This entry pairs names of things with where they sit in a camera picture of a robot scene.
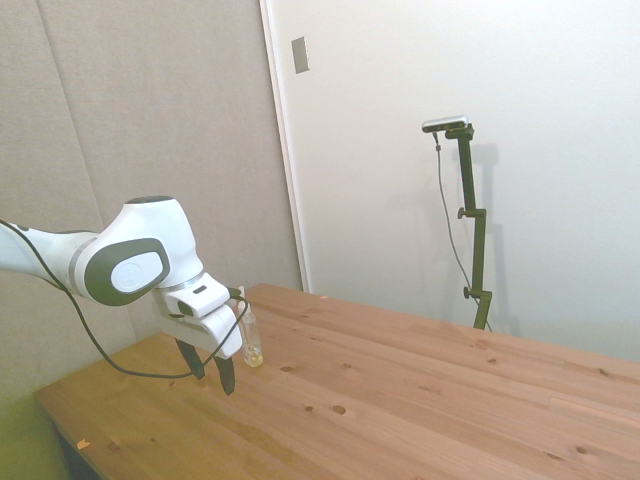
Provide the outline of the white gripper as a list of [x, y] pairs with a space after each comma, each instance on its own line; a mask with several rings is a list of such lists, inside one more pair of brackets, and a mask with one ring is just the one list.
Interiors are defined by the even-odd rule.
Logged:
[[235, 369], [231, 356], [242, 347], [235, 312], [227, 304], [229, 294], [210, 296], [205, 291], [154, 290], [154, 307], [163, 333], [174, 337], [178, 349], [197, 380], [205, 376], [205, 367], [196, 348], [214, 353], [224, 393], [235, 391]]

